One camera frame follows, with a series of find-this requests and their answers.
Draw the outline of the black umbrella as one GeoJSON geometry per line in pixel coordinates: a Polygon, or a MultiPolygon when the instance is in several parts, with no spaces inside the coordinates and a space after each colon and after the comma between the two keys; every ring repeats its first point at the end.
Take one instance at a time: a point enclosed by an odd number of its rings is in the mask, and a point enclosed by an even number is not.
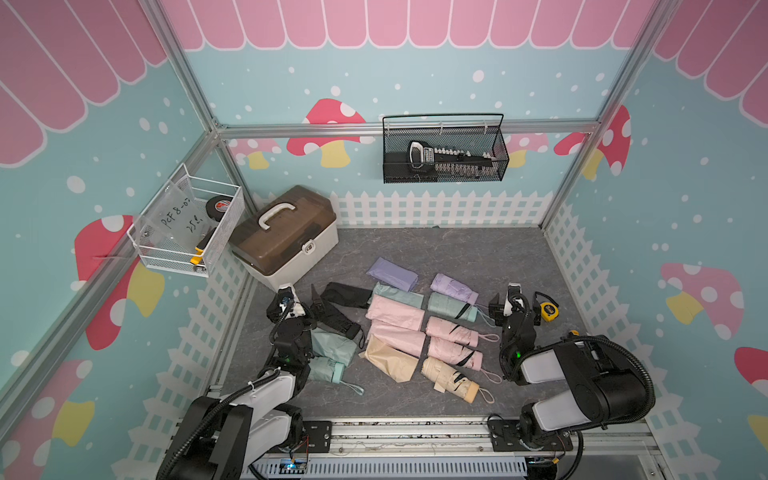
{"type": "Polygon", "coordinates": [[[316,321],[330,328],[335,333],[355,341],[360,349],[364,347],[365,335],[358,323],[350,320],[333,304],[324,300],[314,286],[311,286],[311,298],[310,310],[316,321]]]}

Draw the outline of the mint green sleeve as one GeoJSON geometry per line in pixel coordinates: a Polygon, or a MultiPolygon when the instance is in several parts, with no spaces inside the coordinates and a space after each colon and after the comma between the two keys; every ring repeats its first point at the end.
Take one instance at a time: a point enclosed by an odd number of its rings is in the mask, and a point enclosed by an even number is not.
{"type": "Polygon", "coordinates": [[[424,296],[422,294],[404,291],[380,282],[378,282],[374,286],[372,292],[375,295],[378,295],[378,296],[381,296],[405,305],[409,305],[417,309],[422,308],[423,301],[424,301],[424,296]]]}
{"type": "Polygon", "coordinates": [[[358,344],[344,336],[322,329],[311,331],[313,352],[348,367],[355,358],[358,344]]]}

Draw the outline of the mint green sleeved umbrella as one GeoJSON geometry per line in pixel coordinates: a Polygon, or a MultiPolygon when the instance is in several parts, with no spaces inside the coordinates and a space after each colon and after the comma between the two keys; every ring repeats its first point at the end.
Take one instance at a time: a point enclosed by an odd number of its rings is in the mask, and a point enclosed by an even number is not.
{"type": "Polygon", "coordinates": [[[454,299],[447,295],[432,292],[427,300],[428,312],[445,319],[476,322],[482,320],[490,327],[495,327],[495,321],[475,305],[454,299]]]}

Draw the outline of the pink sleeved umbrella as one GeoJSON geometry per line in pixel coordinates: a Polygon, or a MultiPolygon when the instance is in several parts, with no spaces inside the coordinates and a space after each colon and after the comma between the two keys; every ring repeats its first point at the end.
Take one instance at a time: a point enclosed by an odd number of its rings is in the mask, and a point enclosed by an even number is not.
{"type": "Polygon", "coordinates": [[[458,325],[446,319],[432,316],[426,324],[426,334],[449,342],[468,347],[477,347],[481,340],[497,343],[500,341],[498,334],[481,334],[475,330],[458,325]]]}
{"type": "Polygon", "coordinates": [[[500,375],[483,368],[484,356],[480,351],[458,343],[431,336],[428,355],[451,366],[481,372],[493,384],[501,384],[503,381],[500,375]]]}

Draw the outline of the pink sleeved umbrella front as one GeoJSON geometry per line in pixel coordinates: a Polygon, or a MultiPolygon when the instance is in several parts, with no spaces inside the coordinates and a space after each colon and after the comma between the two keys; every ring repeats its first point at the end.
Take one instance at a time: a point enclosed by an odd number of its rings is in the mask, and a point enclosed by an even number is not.
{"type": "Polygon", "coordinates": [[[458,325],[446,319],[432,316],[426,324],[426,334],[449,342],[468,347],[477,347],[481,340],[497,343],[500,341],[498,334],[481,334],[475,330],[458,325]]]}

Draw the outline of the lilac sleeved umbrella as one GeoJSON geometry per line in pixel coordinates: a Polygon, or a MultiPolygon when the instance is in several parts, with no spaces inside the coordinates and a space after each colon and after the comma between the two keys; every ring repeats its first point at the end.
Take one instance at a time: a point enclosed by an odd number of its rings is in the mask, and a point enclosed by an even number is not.
{"type": "Polygon", "coordinates": [[[475,305],[479,293],[464,283],[442,273],[438,273],[431,282],[430,288],[437,293],[446,295],[469,305],[475,305]]]}

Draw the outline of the pink sleeve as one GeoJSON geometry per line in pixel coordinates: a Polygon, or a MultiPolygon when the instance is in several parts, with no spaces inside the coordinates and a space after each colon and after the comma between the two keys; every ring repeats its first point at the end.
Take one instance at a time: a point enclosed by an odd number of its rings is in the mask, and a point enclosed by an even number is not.
{"type": "Polygon", "coordinates": [[[389,298],[374,295],[366,312],[371,321],[382,321],[390,325],[420,331],[425,312],[419,308],[403,304],[389,298]]]}
{"type": "Polygon", "coordinates": [[[424,332],[378,320],[374,320],[369,328],[368,338],[371,337],[376,337],[390,347],[415,357],[421,356],[426,341],[424,332]]]}

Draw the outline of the lilac sleeve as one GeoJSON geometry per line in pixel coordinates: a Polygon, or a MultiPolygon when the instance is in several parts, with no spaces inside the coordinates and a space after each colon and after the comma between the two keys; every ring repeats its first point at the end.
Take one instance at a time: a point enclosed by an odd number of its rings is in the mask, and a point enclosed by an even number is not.
{"type": "Polygon", "coordinates": [[[418,283],[418,275],[408,269],[379,257],[367,274],[397,289],[410,292],[418,283]]]}

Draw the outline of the beige sleeve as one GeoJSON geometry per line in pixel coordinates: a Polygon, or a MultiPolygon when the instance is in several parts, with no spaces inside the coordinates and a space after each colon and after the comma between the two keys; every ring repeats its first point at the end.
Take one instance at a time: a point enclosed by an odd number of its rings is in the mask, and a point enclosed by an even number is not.
{"type": "Polygon", "coordinates": [[[376,336],[371,336],[360,358],[369,361],[397,383],[408,382],[419,364],[419,359],[401,352],[376,336]]]}

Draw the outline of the beige sleeved umbrella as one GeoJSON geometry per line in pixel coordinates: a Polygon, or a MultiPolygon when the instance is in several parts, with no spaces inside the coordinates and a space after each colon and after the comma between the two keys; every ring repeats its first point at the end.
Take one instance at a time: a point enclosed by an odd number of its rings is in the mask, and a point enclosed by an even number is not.
{"type": "Polygon", "coordinates": [[[433,389],[440,393],[451,393],[468,404],[477,398],[486,404],[495,403],[495,397],[489,390],[441,360],[427,357],[423,361],[421,373],[433,383],[433,389]]]}

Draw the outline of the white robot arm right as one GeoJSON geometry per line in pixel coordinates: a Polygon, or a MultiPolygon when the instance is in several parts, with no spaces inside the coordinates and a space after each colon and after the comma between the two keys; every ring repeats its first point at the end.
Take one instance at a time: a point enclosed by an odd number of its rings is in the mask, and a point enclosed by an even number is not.
{"type": "Polygon", "coordinates": [[[570,331],[559,341],[536,344],[544,305],[531,303],[518,284],[504,299],[494,296],[488,313],[502,329],[502,378],[518,386],[563,381],[567,389],[524,405],[517,419],[491,415],[487,424],[496,451],[571,448],[568,437],[593,428],[634,423],[655,406],[650,373],[629,350],[603,335],[570,331]]]}

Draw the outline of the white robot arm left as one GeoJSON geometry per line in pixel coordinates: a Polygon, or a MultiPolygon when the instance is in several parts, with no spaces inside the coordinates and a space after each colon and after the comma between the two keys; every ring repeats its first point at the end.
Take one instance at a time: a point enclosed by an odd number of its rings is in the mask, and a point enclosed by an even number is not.
{"type": "Polygon", "coordinates": [[[268,450],[299,444],[301,410],[289,401],[307,383],[317,322],[291,284],[280,286],[267,316],[270,352],[257,378],[224,398],[190,404],[158,479],[238,479],[268,450]]]}

